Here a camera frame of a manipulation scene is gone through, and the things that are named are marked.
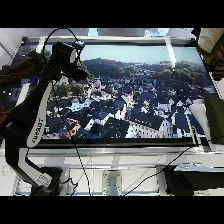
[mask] black robotic arm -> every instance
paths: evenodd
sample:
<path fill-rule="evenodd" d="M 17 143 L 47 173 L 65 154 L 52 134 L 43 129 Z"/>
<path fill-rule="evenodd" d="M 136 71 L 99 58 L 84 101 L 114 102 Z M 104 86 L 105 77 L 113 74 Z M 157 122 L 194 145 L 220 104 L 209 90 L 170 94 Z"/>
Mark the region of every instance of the black robotic arm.
<path fill-rule="evenodd" d="M 25 181 L 35 189 L 51 195 L 57 192 L 61 170 L 56 168 L 39 168 L 32 163 L 27 154 L 29 148 L 35 147 L 44 132 L 46 124 L 47 101 L 52 85 L 62 77 L 85 80 L 87 73 L 77 66 L 77 60 L 70 63 L 73 50 L 84 48 L 83 42 L 73 45 L 57 42 L 52 46 L 52 55 L 45 66 L 41 81 L 34 91 L 4 121 L 1 134 L 5 139 L 6 162 Z"/>

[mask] sky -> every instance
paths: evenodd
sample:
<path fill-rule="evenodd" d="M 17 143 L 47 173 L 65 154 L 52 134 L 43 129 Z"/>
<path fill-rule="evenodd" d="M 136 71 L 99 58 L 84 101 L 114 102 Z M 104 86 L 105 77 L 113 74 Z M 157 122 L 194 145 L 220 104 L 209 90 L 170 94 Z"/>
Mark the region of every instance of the sky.
<path fill-rule="evenodd" d="M 194 47 L 173 47 L 173 49 L 177 62 L 201 62 Z M 81 60 L 94 58 L 136 63 L 170 61 L 166 46 L 86 45 L 81 53 Z"/>

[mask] television screen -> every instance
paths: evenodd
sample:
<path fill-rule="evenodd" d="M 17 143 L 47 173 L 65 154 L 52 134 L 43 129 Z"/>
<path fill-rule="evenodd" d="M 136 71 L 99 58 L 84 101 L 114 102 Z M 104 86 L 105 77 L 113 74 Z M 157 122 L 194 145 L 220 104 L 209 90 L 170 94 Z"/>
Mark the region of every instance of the television screen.
<path fill-rule="evenodd" d="M 70 134 L 98 142 L 181 139 L 191 137 L 191 126 L 204 136 L 189 105 L 215 89 L 195 47 L 173 50 L 171 64 L 166 46 L 86 45 L 81 60 L 88 79 L 63 76 L 55 86 Z M 42 139 L 69 138 L 52 94 Z"/>

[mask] town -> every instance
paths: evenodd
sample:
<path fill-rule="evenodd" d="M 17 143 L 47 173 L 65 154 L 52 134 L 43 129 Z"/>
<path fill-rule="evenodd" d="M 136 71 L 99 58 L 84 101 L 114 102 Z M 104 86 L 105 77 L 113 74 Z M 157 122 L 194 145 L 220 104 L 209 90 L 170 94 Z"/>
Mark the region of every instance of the town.
<path fill-rule="evenodd" d="M 189 105 L 195 99 L 203 99 L 205 92 L 214 92 L 210 80 L 202 87 L 196 79 L 178 81 L 170 70 L 164 71 L 169 74 L 161 78 L 161 72 L 141 65 L 136 68 L 131 75 L 94 74 L 79 83 L 63 77 L 57 83 L 60 114 L 70 135 L 86 139 L 182 138 L 191 137 L 193 127 L 199 136 L 204 136 Z M 43 138 L 67 139 L 70 135 L 52 96 Z"/>

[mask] logo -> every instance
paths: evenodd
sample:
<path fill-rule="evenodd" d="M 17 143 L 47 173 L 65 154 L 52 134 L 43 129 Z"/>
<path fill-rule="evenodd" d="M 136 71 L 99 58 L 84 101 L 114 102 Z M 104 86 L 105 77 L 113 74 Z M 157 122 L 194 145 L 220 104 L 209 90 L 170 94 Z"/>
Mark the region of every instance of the logo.
<path fill-rule="evenodd" d="M 42 123 L 43 123 L 43 120 L 39 118 L 39 122 L 37 124 L 37 128 L 36 128 L 36 131 L 35 131 L 34 136 L 33 136 L 33 139 L 32 139 L 32 142 L 33 143 L 36 143 L 36 140 L 38 138 L 38 135 L 40 134 L 41 127 L 43 125 Z"/>

